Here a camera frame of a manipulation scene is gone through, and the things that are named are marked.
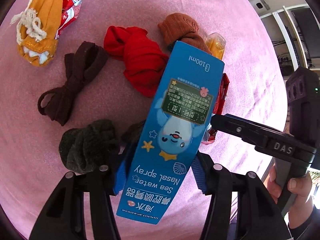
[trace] blue box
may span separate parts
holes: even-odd
[[[176,42],[132,160],[118,216],[160,221],[210,122],[223,68],[221,60]]]

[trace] pink tablecloth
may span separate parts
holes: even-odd
[[[113,59],[80,93],[64,127],[37,111],[39,96],[65,82],[64,54],[75,52],[82,41],[102,46],[110,25],[145,28],[148,37],[168,53],[157,23],[173,12],[189,14],[203,34],[219,32],[227,41],[223,60],[231,83],[224,112],[280,130],[284,127],[284,82],[270,38],[247,0],[83,0],[78,19],[62,32],[55,59],[43,68],[32,66],[18,55],[16,28],[9,26],[12,16],[23,11],[27,3],[17,0],[0,27],[0,203],[26,237],[67,171],[58,152],[62,134],[108,118],[120,135],[148,113],[151,99],[132,88],[122,74],[124,63]],[[214,144],[201,146],[201,150],[214,162],[242,174],[256,171],[262,176],[270,161],[253,146],[221,132]],[[112,197],[114,210],[119,199]],[[123,240],[198,239],[209,200],[197,189],[189,171],[158,225],[116,216],[120,235]],[[93,239],[88,217],[87,237]]]

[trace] human hand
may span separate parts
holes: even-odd
[[[276,184],[275,180],[276,168],[273,166],[270,170],[266,187],[273,200],[277,203],[282,189]],[[292,207],[289,209],[289,228],[293,229],[302,225],[309,218],[313,210],[313,199],[310,195],[312,179],[309,172],[302,178],[290,179],[287,186],[290,192],[297,194]]]

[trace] white rope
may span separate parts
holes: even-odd
[[[27,28],[27,35],[31,38],[35,38],[36,41],[42,41],[47,37],[47,33],[41,30],[41,20],[36,17],[36,10],[33,8],[29,9],[32,0],[29,0],[27,8],[15,16],[12,17],[10,25],[14,24],[17,20],[20,20],[17,24],[17,43],[20,45],[23,42],[21,37],[20,28],[24,25]]]

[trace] starfish illustration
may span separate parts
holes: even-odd
[[[150,141],[150,142],[143,141],[143,144],[144,144],[144,146],[141,146],[141,148],[146,149],[147,152],[149,152],[150,149],[154,148],[154,146],[152,145],[152,141]]]
[[[152,132],[149,132],[149,134],[150,134],[150,138],[156,138],[156,136],[158,135],[157,133],[156,133],[156,130],[153,130]]]
[[[132,176],[132,180],[133,180],[133,181],[138,181],[138,180],[139,180],[139,177],[138,177],[137,175],[134,175],[134,176]]]

